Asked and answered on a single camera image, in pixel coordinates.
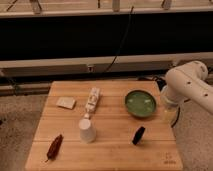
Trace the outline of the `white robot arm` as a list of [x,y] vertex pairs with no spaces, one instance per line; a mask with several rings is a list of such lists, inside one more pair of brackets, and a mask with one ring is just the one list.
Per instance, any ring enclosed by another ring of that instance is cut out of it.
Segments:
[[170,69],[165,75],[166,85],[161,90],[165,106],[163,121],[171,124],[180,104],[190,99],[213,115],[213,86],[205,82],[207,66],[201,61],[191,61]]

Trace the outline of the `translucent gripper end piece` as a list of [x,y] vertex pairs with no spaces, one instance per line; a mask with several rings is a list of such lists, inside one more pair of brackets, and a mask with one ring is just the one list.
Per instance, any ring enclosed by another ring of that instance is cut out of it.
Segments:
[[174,124],[179,108],[179,95],[172,88],[164,86],[160,97],[165,107],[163,121],[168,124]]

